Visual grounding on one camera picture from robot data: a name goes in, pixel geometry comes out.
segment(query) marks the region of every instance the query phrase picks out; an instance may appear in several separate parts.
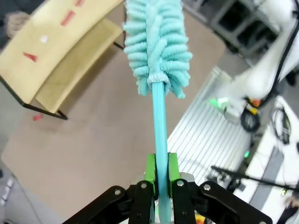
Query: white desk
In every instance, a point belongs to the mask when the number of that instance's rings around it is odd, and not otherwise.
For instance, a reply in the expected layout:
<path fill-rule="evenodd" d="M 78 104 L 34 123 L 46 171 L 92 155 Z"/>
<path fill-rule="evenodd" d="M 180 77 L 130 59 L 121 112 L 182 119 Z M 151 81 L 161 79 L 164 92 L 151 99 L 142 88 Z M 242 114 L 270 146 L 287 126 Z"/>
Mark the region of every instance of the white desk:
<path fill-rule="evenodd" d="M 296 148 L 296 143 L 299 141 L 299 120 L 282 97 L 278 97 L 277 101 L 278 104 L 282 104 L 285 107 L 285 111 L 292 126 L 292 133 L 289 145 L 284 146 L 282 143 L 279 143 L 279 148 L 283 151 L 285 157 L 275 182 L 283 184 L 285 179 L 287 184 L 296 185 L 299 179 L 299 153 Z M 256 154 L 246 171 L 246 174 L 252 177 L 261 178 L 269 161 L 273 147 L 276 145 L 276 137 L 272 134 L 271 129 L 268 127 L 263 135 L 260 145 L 258 146 Z M 245 190 L 240 191 L 237 189 L 235 191 L 235 195 L 249 203 L 257 189 L 257 183 L 250 180 L 242 180 L 242 183 L 246 186 Z M 291 194 L 292 192 L 288 191 L 285 196 L 281 196 L 281 189 L 273 187 L 261 212 L 270 216 L 273 223 L 276 223 L 285 209 L 285 199 Z"/>

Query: gray floor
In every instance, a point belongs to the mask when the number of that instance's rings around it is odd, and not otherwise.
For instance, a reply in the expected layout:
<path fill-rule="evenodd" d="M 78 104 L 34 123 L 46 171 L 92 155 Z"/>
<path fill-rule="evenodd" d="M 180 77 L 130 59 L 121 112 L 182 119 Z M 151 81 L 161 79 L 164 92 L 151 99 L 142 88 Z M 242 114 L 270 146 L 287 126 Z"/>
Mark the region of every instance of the gray floor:
<path fill-rule="evenodd" d="M 232 76 L 248 68 L 248 65 L 242 59 L 229 52 L 219 61 L 218 66 Z M 299 115 L 299 103 L 296 100 L 298 95 L 298 86 L 296 88 L 287 87 L 284 93 L 285 99 L 297 115 Z M 24 110 L 0 84 L 0 153 L 2 153 L 10 134 L 22 119 Z M 0 180 L 0 195 L 2 195 L 8 177 L 9 171 L 5 169 L 5 178 Z M 0 206 L 0 220 L 3 217 L 9 218 L 18 224 L 59 224 L 62 222 L 62 219 L 22 189 L 17 182 L 15 182 L 6 206 Z"/>

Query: silver ribbed panel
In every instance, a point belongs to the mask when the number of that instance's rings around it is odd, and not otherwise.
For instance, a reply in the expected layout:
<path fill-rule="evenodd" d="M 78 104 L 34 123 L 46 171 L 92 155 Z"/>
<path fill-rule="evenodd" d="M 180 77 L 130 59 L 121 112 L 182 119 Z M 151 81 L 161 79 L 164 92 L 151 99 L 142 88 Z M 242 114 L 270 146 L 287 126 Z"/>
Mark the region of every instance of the silver ribbed panel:
<path fill-rule="evenodd" d="M 169 151 L 178 154 L 180 172 L 192 174 L 197 184 L 206 181 L 212 165 L 237 169 L 249 148 L 250 135 L 207 103 L 217 83 L 228 78 L 214 68 L 210 80 L 168 138 Z"/>

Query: teal handle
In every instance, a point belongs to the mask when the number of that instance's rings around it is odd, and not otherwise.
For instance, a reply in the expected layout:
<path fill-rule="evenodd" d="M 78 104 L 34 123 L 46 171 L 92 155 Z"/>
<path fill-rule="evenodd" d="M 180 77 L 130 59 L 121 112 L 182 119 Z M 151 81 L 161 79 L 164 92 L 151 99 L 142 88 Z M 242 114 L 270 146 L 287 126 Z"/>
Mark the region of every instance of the teal handle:
<path fill-rule="evenodd" d="M 168 194 L 168 151 L 165 92 L 163 82 L 152 83 L 156 165 L 159 187 L 159 218 L 161 223 L 171 221 L 171 202 Z"/>

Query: screw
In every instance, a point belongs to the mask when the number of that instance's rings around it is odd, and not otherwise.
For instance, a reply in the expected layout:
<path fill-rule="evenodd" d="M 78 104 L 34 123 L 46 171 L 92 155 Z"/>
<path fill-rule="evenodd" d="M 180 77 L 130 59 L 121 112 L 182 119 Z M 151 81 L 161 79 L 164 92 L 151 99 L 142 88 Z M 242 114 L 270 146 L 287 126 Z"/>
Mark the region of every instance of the screw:
<path fill-rule="evenodd" d="M 121 191 L 120 190 L 116 190 L 114 193 L 115 193 L 115 195 L 120 195 Z"/>
<path fill-rule="evenodd" d="M 146 183 L 143 183 L 143 184 L 141 184 L 141 188 L 146 188 L 147 187 L 147 184 Z"/>
<path fill-rule="evenodd" d="M 182 181 L 178 181 L 178 182 L 177 182 L 177 185 L 178 185 L 179 187 L 182 187 L 182 186 L 184 185 L 184 182 L 182 182 Z"/>
<path fill-rule="evenodd" d="M 210 189 L 211 189 L 211 186 L 210 186 L 210 185 L 206 184 L 206 185 L 204 186 L 204 190 L 210 190 Z"/>

